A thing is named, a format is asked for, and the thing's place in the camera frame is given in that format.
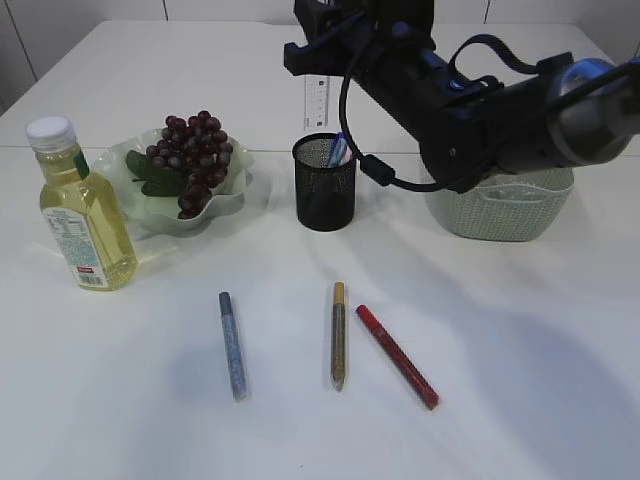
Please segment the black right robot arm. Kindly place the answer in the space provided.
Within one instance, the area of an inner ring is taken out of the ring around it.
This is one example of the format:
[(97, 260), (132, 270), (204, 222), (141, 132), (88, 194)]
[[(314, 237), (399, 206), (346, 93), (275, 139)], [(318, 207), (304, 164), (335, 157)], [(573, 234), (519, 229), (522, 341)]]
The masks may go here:
[(561, 53), (533, 64), (498, 37), (484, 45), (522, 80), (471, 79), (436, 52), (430, 1), (298, 1), (307, 43), (284, 47), (293, 75), (341, 79), (340, 98), (359, 85), (419, 144), (430, 181), (413, 183), (340, 135), (361, 170), (382, 186), (464, 193), (499, 174), (573, 169), (612, 161), (639, 132), (639, 63), (613, 65)]

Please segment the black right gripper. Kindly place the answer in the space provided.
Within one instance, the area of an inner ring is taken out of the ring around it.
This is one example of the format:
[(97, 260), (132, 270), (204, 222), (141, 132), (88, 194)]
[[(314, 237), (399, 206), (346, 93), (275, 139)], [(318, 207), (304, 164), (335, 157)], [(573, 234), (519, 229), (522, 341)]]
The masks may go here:
[(373, 56), (418, 46), (433, 50), (432, 1), (296, 0), (294, 15), (307, 44), (284, 45), (283, 64), (294, 76), (343, 76), (366, 49)]

